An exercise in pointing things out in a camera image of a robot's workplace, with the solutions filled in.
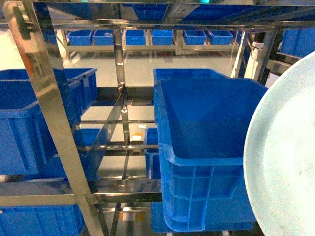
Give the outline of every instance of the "reflective metal surface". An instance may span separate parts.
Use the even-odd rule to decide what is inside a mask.
[[[244,58],[244,50],[245,47],[247,45],[247,37],[248,37],[248,33],[246,32],[237,32],[237,34],[242,34],[241,36],[241,42],[240,42],[240,46],[237,52],[237,56],[235,59],[235,63],[233,66],[233,70],[232,70],[232,74],[231,74],[231,78],[240,78],[240,69],[242,66],[242,62],[243,62],[243,58]]]
[[[146,144],[146,145],[99,145],[98,149],[108,151],[121,151],[121,150],[132,150],[140,151],[144,149],[158,149],[158,145]]]
[[[151,119],[141,119],[141,120],[114,120],[114,121],[107,121],[107,120],[82,120],[81,124],[105,124],[105,123],[115,123],[115,124],[154,124],[154,120]]]
[[[269,69],[271,73],[279,76],[285,73],[290,67],[290,64],[277,60],[269,60],[266,66],[266,68]]]
[[[98,203],[136,203],[162,201],[161,181],[158,179],[101,180],[95,183]]]
[[[76,123],[77,114],[63,62],[57,45],[49,45],[48,51],[42,36],[44,30],[54,33],[47,6],[41,3],[33,7],[28,0],[2,0],[0,3],[89,232],[101,236],[97,210],[88,202],[91,193],[70,128]],[[67,109],[66,113],[64,104],[73,109]]]
[[[144,29],[144,30],[249,30],[271,31],[309,28],[315,21],[176,21],[176,20],[54,20],[55,29]]]
[[[35,0],[34,2],[76,2],[81,0]],[[268,6],[315,6],[313,0],[87,0],[89,3],[167,3],[167,4],[221,4],[221,5],[268,5]]]
[[[162,201],[160,180],[100,180],[90,183],[89,204]],[[63,179],[0,183],[0,206],[80,204]]]

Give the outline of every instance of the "stainless steel shelf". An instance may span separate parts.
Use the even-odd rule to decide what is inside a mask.
[[[30,77],[35,95],[54,140],[61,162],[69,182],[41,180],[38,182],[19,182],[0,184],[0,206],[20,205],[59,205],[78,204],[83,214],[87,229],[92,236],[109,235],[105,218],[99,204],[117,203],[114,211],[114,221],[111,234],[117,228],[118,216],[121,211],[120,203],[161,201],[161,185],[159,180],[128,179],[126,175],[129,156],[133,151],[143,148],[156,148],[148,146],[131,146],[130,123],[128,118],[127,89],[125,86],[124,51],[175,51],[180,54],[185,51],[217,51],[232,50],[232,45],[214,46],[185,45],[182,40],[181,30],[246,30],[243,32],[240,45],[234,49],[238,51],[234,65],[234,77],[240,74],[243,52],[247,47],[245,40],[248,32],[267,32],[257,34],[255,41],[265,44],[261,56],[257,58],[259,65],[254,78],[260,80],[265,68],[274,68],[269,56],[272,52],[276,33],[285,29],[307,28],[315,26],[314,13],[315,1],[313,0],[212,0],[211,3],[203,0],[87,0],[86,3],[104,3],[106,11],[92,15],[90,19],[73,16],[66,12],[66,18],[53,18],[48,11],[48,5],[59,3],[80,4],[81,0],[0,0],[0,7],[4,11],[7,22],[0,20],[0,27],[11,29],[13,38],[20,52],[27,73]],[[167,13],[163,20],[143,21],[132,18],[129,13],[120,10],[120,3],[160,4],[168,5]],[[255,6],[255,11],[246,14],[229,16],[224,19],[212,21],[187,21],[183,20],[199,5],[249,5]],[[121,146],[94,143],[94,151],[111,148],[111,152],[125,155],[124,168],[120,180],[100,180],[88,183],[82,164],[80,162],[77,145],[73,139],[72,130],[80,130],[77,120],[66,113],[64,103],[71,103],[69,87],[63,69],[62,58],[57,45],[44,41],[43,32],[54,33],[53,30],[80,30],[80,29],[113,29],[114,46],[83,46],[74,47],[63,42],[70,51],[113,51],[115,54],[115,67],[119,98],[110,112],[107,121],[103,122],[108,141],[115,130],[116,124],[121,123],[124,130],[124,143]],[[122,41],[121,30],[125,29],[172,29],[176,30],[176,39],[171,46],[148,45],[128,46]],[[294,60],[285,57],[283,63]]]
[[[186,45],[185,40],[183,39],[182,34],[176,34],[173,39],[173,45],[153,45],[152,44],[152,36],[150,31],[146,31],[146,45],[126,45],[125,40],[126,31],[123,32],[123,51],[124,52],[175,52],[176,55],[191,53],[193,51],[203,51],[203,52],[211,52],[211,51],[237,51],[239,45],[236,43],[235,45],[212,45],[207,39],[204,45]],[[95,44],[90,46],[71,46],[69,42],[63,42],[66,44],[64,46],[68,55],[71,52],[113,52],[114,46],[97,46]]]
[[[207,39],[204,45],[187,45],[182,38],[182,49],[188,51],[238,51],[239,45],[236,43],[233,47],[233,43],[229,45],[212,45]]]
[[[34,2],[81,3],[80,0],[35,0]],[[267,6],[315,6],[312,0],[87,0],[86,3],[125,4],[197,4],[197,5],[267,5]]]

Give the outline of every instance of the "floor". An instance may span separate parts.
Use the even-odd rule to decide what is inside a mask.
[[[24,68],[20,55],[12,39],[10,31],[0,31],[0,70]],[[115,61],[112,54],[105,53],[77,53],[72,59],[68,59],[64,49],[60,45],[60,52],[63,57],[66,68],[93,67],[97,68],[97,86],[98,87],[116,87]],[[227,76],[231,74],[231,66],[234,57],[230,53],[195,53],[189,56],[174,56],[172,54],[146,53],[127,53],[125,56],[125,74],[127,86],[153,86],[153,68],[211,68]],[[271,75],[267,85],[270,86],[276,76]],[[82,120],[106,120],[111,107],[90,107],[82,116]],[[153,107],[148,106],[130,106],[129,119],[153,119]],[[82,125],[84,127],[99,127],[99,125]],[[146,127],[155,127],[154,124],[130,125],[131,137],[141,136],[143,139]],[[117,125],[112,141],[123,141],[123,130],[121,125]],[[124,165],[124,157],[106,157],[99,169],[99,175],[104,177],[121,176]],[[128,176],[145,177],[145,159],[144,156],[133,156],[128,165]],[[110,225],[112,213],[106,214],[107,223]],[[119,221],[117,235],[156,235],[150,230],[150,213],[146,217],[140,217],[133,223],[128,221]],[[196,233],[193,235],[212,235],[218,236],[220,233]],[[263,235],[256,226],[252,232],[234,232],[234,236]]]

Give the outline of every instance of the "metal pole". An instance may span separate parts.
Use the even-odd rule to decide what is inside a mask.
[[[255,42],[263,42],[263,47],[262,49],[254,47],[251,49],[251,56],[245,72],[245,76],[247,76],[247,78],[251,78],[256,81],[261,80],[268,63],[269,55],[272,50],[276,35],[276,31],[256,35]]]
[[[68,58],[70,58],[70,52],[68,51],[68,40],[67,40],[67,36],[65,33],[65,30],[61,30],[61,36],[63,38],[63,46],[65,49],[65,53],[67,54]]]
[[[239,78],[240,77],[240,69],[241,69],[243,58],[244,58],[244,51],[245,51],[245,48],[247,45],[247,37],[248,37],[248,33],[244,31],[242,33],[240,47],[238,49],[238,53],[237,53],[234,67],[232,70],[231,78]]]
[[[57,45],[45,44],[42,35],[43,30],[54,32],[47,5],[33,5],[31,0],[1,0],[0,3],[89,233],[102,236],[70,128],[75,123],[75,114],[66,113],[64,108],[64,104],[73,106],[73,103],[62,59]]]

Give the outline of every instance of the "rack post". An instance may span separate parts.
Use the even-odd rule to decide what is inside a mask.
[[[45,44],[42,35],[43,30],[53,32],[47,5],[32,4],[31,0],[0,3],[89,233],[103,236],[72,136],[72,114],[67,114],[63,105],[72,103],[63,62],[58,46]]]

